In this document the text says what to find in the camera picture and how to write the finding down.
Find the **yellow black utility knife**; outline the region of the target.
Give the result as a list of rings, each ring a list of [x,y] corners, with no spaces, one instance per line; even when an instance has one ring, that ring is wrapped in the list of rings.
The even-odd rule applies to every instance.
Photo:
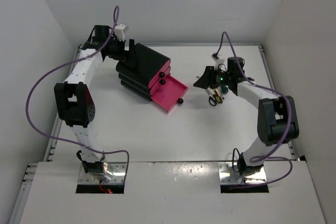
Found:
[[[215,88],[213,91],[214,91],[214,99],[216,103],[219,103],[219,104],[223,103],[221,99],[221,96],[222,96],[221,91],[218,88]]]

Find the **black drawer cabinet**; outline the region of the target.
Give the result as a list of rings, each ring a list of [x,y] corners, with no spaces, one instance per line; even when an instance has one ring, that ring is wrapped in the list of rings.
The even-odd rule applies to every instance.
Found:
[[[136,68],[128,68],[123,63],[124,61],[119,61],[116,71],[124,87],[151,101],[153,91],[148,84],[157,71],[171,59],[141,43],[135,43],[135,51],[138,57]],[[160,77],[163,78],[166,74],[166,72],[161,72]]]

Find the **black handled scissors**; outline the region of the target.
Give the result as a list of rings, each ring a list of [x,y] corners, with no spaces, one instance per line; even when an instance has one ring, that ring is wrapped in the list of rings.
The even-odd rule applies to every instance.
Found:
[[[221,97],[217,94],[217,92],[213,89],[206,89],[206,93],[208,94],[208,102],[211,106],[217,106],[221,103]]]

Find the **pink drawer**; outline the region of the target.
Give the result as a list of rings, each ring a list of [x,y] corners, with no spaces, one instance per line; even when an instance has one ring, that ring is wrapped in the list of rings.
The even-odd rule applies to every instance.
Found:
[[[169,66],[170,66],[171,61],[168,60],[158,71],[157,73],[154,75],[154,77],[150,80],[148,87],[152,87],[159,79],[161,79],[160,77],[160,73],[161,72],[165,72]]]
[[[177,104],[181,104],[179,100],[187,92],[188,86],[171,75],[164,81],[165,84],[159,85],[151,94],[151,99],[166,113],[169,113]]]
[[[150,89],[151,89],[151,90],[156,89],[159,85],[161,85],[161,80],[165,80],[165,79],[166,79],[168,76],[170,76],[170,75],[171,75],[171,74],[168,73],[168,74],[165,75],[165,77],[163,77],[163,78],[159,78],[159,79],[157,80],[157,82],[155,82],[154,85],[153,85],[152,87],[150,87]]]

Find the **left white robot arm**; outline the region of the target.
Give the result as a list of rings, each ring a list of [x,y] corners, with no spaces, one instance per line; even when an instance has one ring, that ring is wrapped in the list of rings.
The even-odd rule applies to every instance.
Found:
[[[76,143],[80,146],[78,156],[85,173],[106,183],[113,178],[113,168],[98,145],[92,122],[96,107],[89,86],[106,57],[121,62],[134,59],[131,50],[125,49],[125,34],[128,29],[126,24],[118,24],[115,28],[95,25],[80,49],[71,74],[54,87],[58,115],[76,136]]]

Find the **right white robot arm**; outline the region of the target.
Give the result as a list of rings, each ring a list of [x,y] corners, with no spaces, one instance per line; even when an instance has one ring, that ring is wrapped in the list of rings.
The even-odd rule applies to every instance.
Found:
[[[239,154],[235,172],[243,175],[254,174],[262,168],[271,151],[299,135],[295,103],[292,97],[283,97],[271,88],[259,86],[253,78],[245,76],[245,61],[241,57],[227,60],[214,54],[214,66],[206,66],[204,73],[197,77],[194,87],[204,89],[212,103],[223,101],[222,88],[246,100],[257,110],[257,138],[249,149]]]

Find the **white front cover panel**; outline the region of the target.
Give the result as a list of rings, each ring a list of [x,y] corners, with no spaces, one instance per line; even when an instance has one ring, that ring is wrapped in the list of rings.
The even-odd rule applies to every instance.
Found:
[[[78,194],[78,162],[40,163],[21,223],[324,223],[307,165],[268,193],[223,194],[216,163],[131,163],[123,194]]]

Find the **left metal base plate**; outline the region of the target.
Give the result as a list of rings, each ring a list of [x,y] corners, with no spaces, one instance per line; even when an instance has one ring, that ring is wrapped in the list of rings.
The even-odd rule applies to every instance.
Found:
[[[79,171],[78,185],[98,185],[102,181],[103,185],[122,185],[125,181],[126,163],[105,162],[103,173],[85,172],[83,166]]]

